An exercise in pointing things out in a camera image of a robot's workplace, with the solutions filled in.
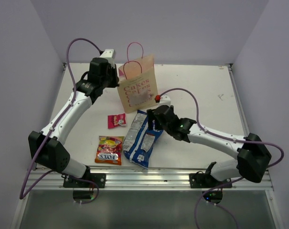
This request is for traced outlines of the beige Cakes paper bag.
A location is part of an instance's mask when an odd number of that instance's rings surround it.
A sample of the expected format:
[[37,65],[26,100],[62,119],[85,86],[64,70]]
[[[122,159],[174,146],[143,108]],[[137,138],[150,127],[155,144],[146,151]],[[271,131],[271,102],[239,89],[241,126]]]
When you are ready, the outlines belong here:
[[145,109],[155,104],[158,88],[155,77],[155,56],[142,55],[118,68],[118,94],[125,113]]

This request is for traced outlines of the blue chips bag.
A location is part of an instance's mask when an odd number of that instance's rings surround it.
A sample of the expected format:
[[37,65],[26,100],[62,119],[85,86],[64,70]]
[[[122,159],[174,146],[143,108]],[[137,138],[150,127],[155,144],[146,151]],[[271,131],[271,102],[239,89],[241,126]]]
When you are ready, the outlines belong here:
[[148,127],[148,115],[138,110],[123,142],[123,153],[127,160],[145,169],[149,168],[150,156],[162,130]]

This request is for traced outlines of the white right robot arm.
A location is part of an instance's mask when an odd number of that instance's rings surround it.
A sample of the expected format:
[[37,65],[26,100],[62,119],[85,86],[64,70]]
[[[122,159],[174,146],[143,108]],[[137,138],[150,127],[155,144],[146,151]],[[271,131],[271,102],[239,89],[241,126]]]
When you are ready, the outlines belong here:
[[173,106],[161,105],[147,110],[148,128],[164,130],[175,140],[208,146],[231,157],[225,162],[212,162],[206,169],[204,181],[216,187],[221,181],[241,176],[253,183],[260,183],[271,160],[271,154],[255,134],[244,137],[225,134],[219,138],[201,129],[197,121],[179,118]]

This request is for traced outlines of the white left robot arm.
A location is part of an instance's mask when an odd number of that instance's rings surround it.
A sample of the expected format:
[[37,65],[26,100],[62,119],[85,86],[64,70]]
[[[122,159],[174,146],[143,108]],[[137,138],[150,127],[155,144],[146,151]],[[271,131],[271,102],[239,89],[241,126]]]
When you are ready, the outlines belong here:
[[64,144],[80,117],[103,94],[103,90],[118,87],[118,82],[116,65],[109,50],[93,58],[89,71],[76,83],[60,112],[40,132],[30,133],[28,141],[35,163],[73,176],[80,187],[88,186],[91,181],[88,167],[72,159]]

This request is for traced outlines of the Fox's fruit candy bag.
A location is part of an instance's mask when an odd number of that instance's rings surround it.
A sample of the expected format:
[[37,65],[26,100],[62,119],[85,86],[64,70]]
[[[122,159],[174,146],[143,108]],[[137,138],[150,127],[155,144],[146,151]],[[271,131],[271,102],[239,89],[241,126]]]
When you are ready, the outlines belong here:
[[95,163],[122,165],[123,136],[99,136]]

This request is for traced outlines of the small pink snack packet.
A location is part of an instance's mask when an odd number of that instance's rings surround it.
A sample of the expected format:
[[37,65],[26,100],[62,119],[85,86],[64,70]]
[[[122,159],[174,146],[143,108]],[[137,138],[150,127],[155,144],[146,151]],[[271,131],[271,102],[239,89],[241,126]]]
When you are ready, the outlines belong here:
[[108,129],[113,129],[119,126],[126,126],[126,114],[114,114],[107,117]]

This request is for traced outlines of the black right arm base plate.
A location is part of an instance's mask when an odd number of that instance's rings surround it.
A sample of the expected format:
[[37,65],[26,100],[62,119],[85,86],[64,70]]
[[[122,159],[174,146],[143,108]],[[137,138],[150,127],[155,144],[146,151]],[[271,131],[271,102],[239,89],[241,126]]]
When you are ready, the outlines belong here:
[[217,181],[211,175],[202,171],[189,174],[189,184],[191,188],[213,188],[222,184],[225,184],[223,188],[232,188],[232,184],[229,184],[229,180]]

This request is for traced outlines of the aluminium table edge rail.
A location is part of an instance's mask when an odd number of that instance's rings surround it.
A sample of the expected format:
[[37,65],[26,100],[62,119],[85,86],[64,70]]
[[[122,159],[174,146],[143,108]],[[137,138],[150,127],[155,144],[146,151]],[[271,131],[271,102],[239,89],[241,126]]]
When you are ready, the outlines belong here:
[[[142,167],[94,167],[91,166],[91,173],[106,174],[106,182],[104,190],[196,190],[191,188],[189,175],[197,173],[199,169],[187,168],[150,168]],[[49,169],[38,166],[32,171],[26,188],[29,188],[40,176]],[[64,179],[61,174],[51,172],[45,176],[33,190],[60,190],[63,187]],[[223,189],[228,191],[238,190],[273,190],[272,181],[269,172],[266,171],[260,183],[252,183],[243,179],[235,182],[232,188]]]

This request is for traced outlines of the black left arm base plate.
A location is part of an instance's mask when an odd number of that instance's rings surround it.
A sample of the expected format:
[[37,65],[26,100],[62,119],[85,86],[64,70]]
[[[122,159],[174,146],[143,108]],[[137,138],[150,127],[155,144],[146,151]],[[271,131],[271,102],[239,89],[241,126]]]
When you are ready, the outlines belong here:
[[64,188],[104,188],[106,183],[105,173],[90,173],[87,177],[75,178],[69,175],[61,175],[64,179]]

